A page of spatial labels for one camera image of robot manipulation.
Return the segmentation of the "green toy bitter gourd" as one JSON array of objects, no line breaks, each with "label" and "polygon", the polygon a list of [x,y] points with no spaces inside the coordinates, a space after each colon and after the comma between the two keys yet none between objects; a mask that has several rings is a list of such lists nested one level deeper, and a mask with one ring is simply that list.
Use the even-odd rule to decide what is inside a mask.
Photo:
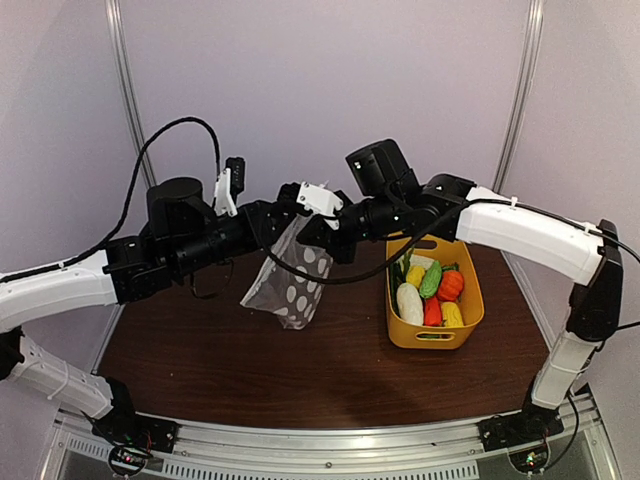
[{"label": "green toy bitter gourd", "polygon": [[430,299],[436,295],[442,280],[442,275],[443,270],[441,263],[438,260],[434,260],[425,272],[419,287],[419,295],[423,299]]}]

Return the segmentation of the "white toy radish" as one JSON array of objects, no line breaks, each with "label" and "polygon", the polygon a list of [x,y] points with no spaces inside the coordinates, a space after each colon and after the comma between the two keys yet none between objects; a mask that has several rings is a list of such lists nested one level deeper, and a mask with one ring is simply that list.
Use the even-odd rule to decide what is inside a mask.
[{"label": "white toy radish", "polygon": [[402,283],[396,292],[399,317],[407,324],[423,325],[423,304],[417,288],[411,283]]}]

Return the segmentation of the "clear dotted zip bag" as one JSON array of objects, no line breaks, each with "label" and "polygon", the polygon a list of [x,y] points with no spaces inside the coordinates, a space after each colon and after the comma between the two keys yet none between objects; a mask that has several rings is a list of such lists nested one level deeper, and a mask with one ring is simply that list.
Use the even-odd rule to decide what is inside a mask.
[{"label": "clear dotted zip bag", "polygon": [[[333,259],[321,248],[297,242],[297,234],[310,221],[298,216],[283,232],[271,251],[298,271],[327,278]],[[284,329],[302,330],[313,319],[324,286],[295,276],[267,258],[240,305],[275,315]]]}]

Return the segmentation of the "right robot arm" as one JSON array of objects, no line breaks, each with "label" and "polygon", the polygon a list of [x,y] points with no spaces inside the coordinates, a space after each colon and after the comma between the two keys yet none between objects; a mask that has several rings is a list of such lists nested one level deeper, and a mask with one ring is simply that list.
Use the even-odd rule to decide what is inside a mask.
[{"label": "right robot arm", "polygon": [[572,280],[564,330],[532,380],[522,410],[503,422],[526,442],[550,431],[572,384],[619,326],[624,271],[615,225],[568,220],[451,174],[422,184],[392,139],[367,145],[346,162],[363,200],[352,203],[309,183],[296,198],[314,215],[299,242],[324,249],[336,262],[352,262],[360,241],[398,232],[418,241],[430,234],[510,253]]}]

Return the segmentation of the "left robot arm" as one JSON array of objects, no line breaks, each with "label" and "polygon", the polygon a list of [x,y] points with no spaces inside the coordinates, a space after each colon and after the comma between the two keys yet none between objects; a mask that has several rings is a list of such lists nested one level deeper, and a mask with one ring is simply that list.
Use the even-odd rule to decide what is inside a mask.
[{"label": "left robot arm", "polygon": [[240,187],[223,181],[213,204],[202,183],[177,177],[148,189],[148,220],[139,234],[58,264],[1,280],[1,378],[18,381],[83,413],[95,433],[123,444],[144,433],[126,385],[83,371],[42,349],[23,325],[84,307],[125,305],[174,285],[193,285],[197,271],[273,245],[293,219],[291,188],[277,200],[237,206]]}]

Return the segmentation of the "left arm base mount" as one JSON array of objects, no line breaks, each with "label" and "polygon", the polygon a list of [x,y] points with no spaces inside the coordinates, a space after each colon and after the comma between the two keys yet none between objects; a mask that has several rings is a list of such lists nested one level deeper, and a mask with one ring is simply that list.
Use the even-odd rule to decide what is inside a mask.
[{"label": "left arm base mount", "polygon": [[132,421],[90,418],[92,433],[108,443],[146,453],[172,453],[179,425],[170,420],[136,414]]}]

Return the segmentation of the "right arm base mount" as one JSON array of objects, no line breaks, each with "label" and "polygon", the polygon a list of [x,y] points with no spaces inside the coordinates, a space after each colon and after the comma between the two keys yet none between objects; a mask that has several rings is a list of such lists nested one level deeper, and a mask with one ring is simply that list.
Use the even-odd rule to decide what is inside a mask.
[{"label": "right arm base mount", "polygon": [[476,424],[486,452],[512,448],[560,434],[564,426],[557,411],[520,411],[494,415]]}]

